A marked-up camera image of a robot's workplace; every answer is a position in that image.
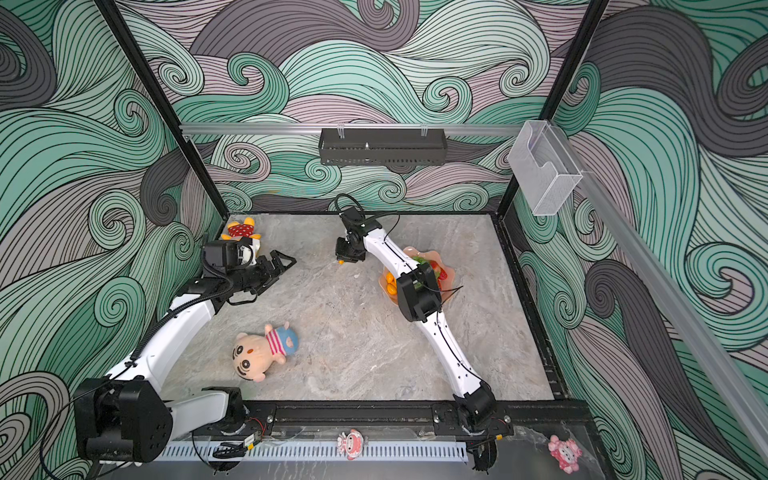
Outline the clear acrylic wall box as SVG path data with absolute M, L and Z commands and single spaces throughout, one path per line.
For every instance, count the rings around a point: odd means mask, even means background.
M 583 178 L 565 132 L 546 120 L 521 127 L 507 161 L 537 217 L 554 216 Z

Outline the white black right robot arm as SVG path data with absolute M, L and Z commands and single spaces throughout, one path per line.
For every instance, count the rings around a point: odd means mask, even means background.
M 428 339 L 449 379 L 462 428 L 471 435 L 487 432 L 497 406 L 490 385 L 471 366 L 445 317 L 443 291 L 428 263 L 408 256 L 391 238 L 376 215 L 368 216 L 353 196 L 333 199 L 346 234 L 337 239 L 340 262 L 376 257 L 394 276 L 398 308 Z

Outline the black wall tray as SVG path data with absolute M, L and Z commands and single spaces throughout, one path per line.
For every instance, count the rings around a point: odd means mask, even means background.
M 443 130 L 347 130 L 343 135 L 324 129 L 319 137 L 321 162 L 331 166 L 440 165 L 446 161 Z

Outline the pink white chopper figurine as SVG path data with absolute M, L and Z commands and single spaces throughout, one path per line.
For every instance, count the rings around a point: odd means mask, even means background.
M 341 432 L 337 437 L 337 451 L 345 459 L 352 461 L 362 455 L 365 439 L 357 429 Z

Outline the aluminium wall rail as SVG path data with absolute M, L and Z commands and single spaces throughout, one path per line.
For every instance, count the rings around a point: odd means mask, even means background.
M 379 124 L 379 123 L 223 123 L 196 122 L 179 126 L 186 136 L 195 135 L 320 135 L 324 129 L 343 135 L 347 130 L 415 130 L 420 133 L 443 130 L 447 136 L 507 137 L 516 135 L 521 124 Z

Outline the boy doll plush toy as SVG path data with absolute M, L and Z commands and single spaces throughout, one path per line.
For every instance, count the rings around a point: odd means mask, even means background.
M 240 378 L 262 382 L 273 363 L 285 364 L 298 347 L 298 335 L 289 322 L 279 327 L 267 324 L 263 335 L 241 332 L 232 350 L 233 367 Z

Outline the pink melody figurine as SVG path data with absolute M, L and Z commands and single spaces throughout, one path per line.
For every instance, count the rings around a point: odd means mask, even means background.
M 557 435 L 549 438 L 548 450 L 558 462 L 559 468 L 566 474 L 579 470 L 579 459 L 583 451 L 573 439 L 561 440 Z

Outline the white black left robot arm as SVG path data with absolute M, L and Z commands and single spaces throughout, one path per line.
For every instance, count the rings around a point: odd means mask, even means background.
M 235 431 L 243 426 L 246 410 L 238 388 L 210 387 L 166 402 L 163 385 L 191 341 L 234 294 L 258 298 L 296 260 L 278 250 L 261 255 L 254 239 L 242 238 L 204 245 L 201 263 L 201 276 L 181 289 L 133 351 L 104 377 L 86 379 L 77 388 L 73 411 L 80 458 L 147 463 L 170 441 L 204 426 Z

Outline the pink scalloped fruit bowl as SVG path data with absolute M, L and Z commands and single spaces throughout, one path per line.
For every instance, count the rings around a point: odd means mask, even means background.
M 438 287 L 441 291 L 442 300 L 444 302 L 448 302 L 450 297 L 454 294 L 454 289 L 456 288 L 454 285 L 456 275 L 455 271 L 443 262 L 440 254 L 436 251 L 422 252 L 412 246 L 406 247 L 404 249 L 404 253 L 412 259 L 416 260 L 418 263 L 426 262 L 432 267 L 433 271 L 435 272 Z M 393 274 L 384 268 L 383 273 L 378 279 L 378 283 L 389 300 L 394 305 L 397 305 L 398 299 L 395 286 L 395 277 Z

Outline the yellow cow plush toy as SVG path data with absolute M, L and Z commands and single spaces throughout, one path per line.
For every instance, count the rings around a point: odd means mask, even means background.
M 261 235 L 255 232 L 255 220 L 251 217 L 246 217 L 242 221 L 230 222 L 220 235 L 221 240 L 237 241 L 242 238 L 261 239 Z

